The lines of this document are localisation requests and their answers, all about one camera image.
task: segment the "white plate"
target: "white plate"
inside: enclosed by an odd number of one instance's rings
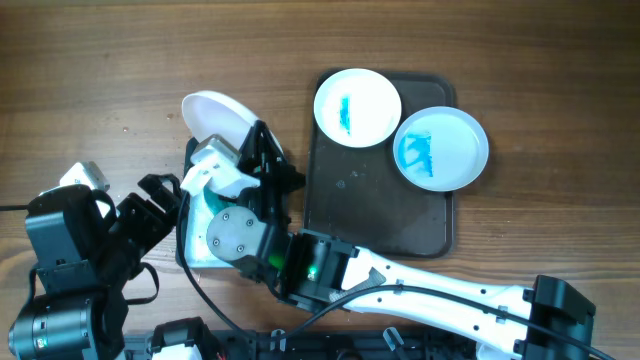
[[[322,83],[313,102],[318,127],[338,144],[362,148],[393,133],[402,106],[384,76],[366,69],[337,72]]]
[[[437,106],[416,112],[400,125],[393,157],[400,172],[415,185],[452,191],[480,175],[489,158],[489,141],[471,115]]]

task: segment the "tray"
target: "tray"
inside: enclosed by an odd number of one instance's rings
[[[340,70],[322,74],[316,91]],[[453,87],[439,76],[378,72],[400,94],[400,123],[427,107],[456,105]],[[395,132],[355,149],[335,143],[312,121],[304,228],[395,257],[438,258],[453,249],[454,194],[420,189],[402,176],[393,160]]]

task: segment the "tabletop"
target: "tabletop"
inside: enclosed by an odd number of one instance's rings
[[[593,344],[640,352],[640,6],[635,2],[140,0],[134,5],[0,7],[0,205],[25,204],[77,161],[95,161],[116,202],[148,173],[180,174],[190,137],[182,98],[225,93],[266,121],[302,172],[315,82],[326,69],[439,74],[490,139],[484,173],[458,192],[457,245],[402,261],[447,276],[531,286],[567,280],[597,306]],[[292,230],[302,192],[293,195]],[[35,262],[22,211],[0,213],[0,339]],[[225,329],[174,261],[170,235],[145,260],[158,299],[125,331],[202,316]],[[278,304],[233,269],[195,271],[244,328],[292,328],[309,315]],[[127,297],[153,292],[146,274]],[[312,330],[408,321],[334,312]],[[12,358],[0,340],[0,359]]]

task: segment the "blue sticker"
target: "blue sticker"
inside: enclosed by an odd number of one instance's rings
[[[342,98],[340,105],[340,126],[347,130],[347,134],[351,135],[351,119],[349,118],[349,96]]]
[[[407,139],[413,139],[413,142],[406,146]],[[411,161],[411,163],[407,163],[406,152],[410,150],[415,150],[418,152],[418,156]],[[431,133],[426,132],[424,134],[416,134],[411,133],[407,134],[400,141],[399,151],[399,161],[400,165],[407,169],[410,166],[414,166],[416,164],[422,163],[424,169],[420,172],[426,172],[429,177],[433,177],[433,158],[431,157]]]

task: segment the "wooden table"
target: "wooden table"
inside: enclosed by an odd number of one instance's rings
[[[438,73],[484,126],[491,158],[459,192],[453,255],[405,263],[495,284],[531,285],[537,274],[568,280],[598,307],[593,343],[638,357],[638,5],[151,2],[0,8],[0,204],[27,203],[81,160],[99,164],[116,201],[139,191],[147,173],[179,174],[190,136],[181,100],[201,89],[254,110],[305,171],[313,88],[325,69]],[[299,192],[292,229],[302,205]],[[0,213],[0,339],[35,262],[24,217]],[[132,307],[125,330],[191,316],[225,328],[175,264],[174,247],[170,236],[146,257],[160,272],[160,296]],[[235,270],[197,277],[242,327],[291,328],[308,317]],[[148,275],[125,289],[128,297],[152,291]],[[335,312],[315,330],[407,323]],[[0,359],[10,358],[0,340]]]

